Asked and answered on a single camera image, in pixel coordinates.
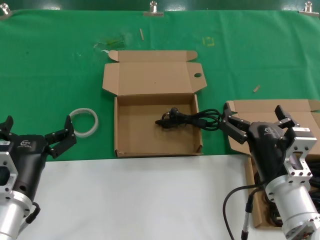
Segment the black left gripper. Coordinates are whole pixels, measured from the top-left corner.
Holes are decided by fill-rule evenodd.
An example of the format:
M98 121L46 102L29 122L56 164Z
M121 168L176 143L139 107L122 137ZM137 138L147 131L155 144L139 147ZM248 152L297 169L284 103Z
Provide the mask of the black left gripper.
M13 124L11 115L0 124L0 140L9 142L1 143L0 151L9 152L18 173L12 190L34 200L48 154L56 159L77 143L74 126L67 115L62 130L42 136L12 133Z

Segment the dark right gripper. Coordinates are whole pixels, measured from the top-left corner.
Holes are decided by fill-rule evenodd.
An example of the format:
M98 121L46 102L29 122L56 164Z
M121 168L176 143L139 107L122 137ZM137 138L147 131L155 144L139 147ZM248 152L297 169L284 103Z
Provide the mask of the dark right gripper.
M274 110L278 122L252 122L233 116L229 103L223 106L219 128L229 137L249 145L251 156L260 180L268 184L277 177L287 174L284 167L288 140L296 137L297 122L280 105Z

